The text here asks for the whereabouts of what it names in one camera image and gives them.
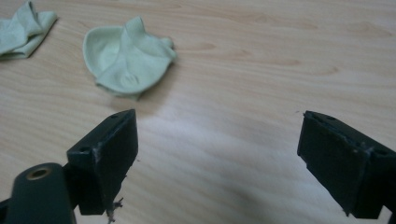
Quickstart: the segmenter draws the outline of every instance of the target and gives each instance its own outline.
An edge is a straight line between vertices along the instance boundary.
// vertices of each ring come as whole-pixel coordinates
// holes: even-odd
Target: wooden table
[[[1,0],[10,18],[22,0]],[[136,109],[137,161],[117,223],[387,223],[346,217],[297,156],[303,113],[396,148],[393,0],[37,0],[58,16],[31,58],[0,62],[0,200],[107,116]],[[94,27],[141,16],[177,61],[138,102],[95,86]],[[106,216],[78,223],[106,223]]]

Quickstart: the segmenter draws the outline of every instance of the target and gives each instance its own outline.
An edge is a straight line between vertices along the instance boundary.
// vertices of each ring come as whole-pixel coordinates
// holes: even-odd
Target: wood grain
[[[9,18],[22,0],[2,0]],[[345,217],[296,155],[303,113],[332,115],[396,148],[392,0],[37,0],[59,20],[27,60],[0,62],[0,200],[23,170],[135,108],[138,161],[117,223],[386,223]],[[97,88],[93,27],[142,16],[177,61],[138,102]],[[78,223],[106,223],[82,217]]]

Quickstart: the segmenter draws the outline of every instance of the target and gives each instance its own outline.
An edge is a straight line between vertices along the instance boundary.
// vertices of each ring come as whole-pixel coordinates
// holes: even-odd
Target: cloth
[[[21,6],[12,19],[0,19],[0,60],[28,58],[56,19],[52,11],[35,12],[30,1]]]
[[[84,60],[96,83],[118,96],[137,98],[158,82],[177,54],[169,38],[145,31],[136,17],[124,26],[90,30],[83,43]]]

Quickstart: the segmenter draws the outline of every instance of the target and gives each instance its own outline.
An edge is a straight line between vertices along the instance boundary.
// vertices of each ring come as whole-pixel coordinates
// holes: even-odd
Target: towel
[[[12,19],[0,19],[0,60],[28,58],[56,19],[52,11],[35,12],[30,1],[21,6]]]
[[[96,83],[117,96],[136,99],[157,83],[177,54],[169,38],[148,34],[136,17],[124,26],[90,30],[83,43],[84,60]]]

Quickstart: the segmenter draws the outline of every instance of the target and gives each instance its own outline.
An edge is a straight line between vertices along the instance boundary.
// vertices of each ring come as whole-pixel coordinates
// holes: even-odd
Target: table
[[[22,0],[2,0],[10,18]],[[0,199],[16,175],[134,108],[139,154],[116,223],[387,223],[346,217],[297,156],[303,113],[396,148],[392,0],[37,0],[59,19],[26,60],[0,62]],[[178,58],[138,101],[95,86],[94,27],[141,16]],[[78,223],[106,223],[106,216]]]

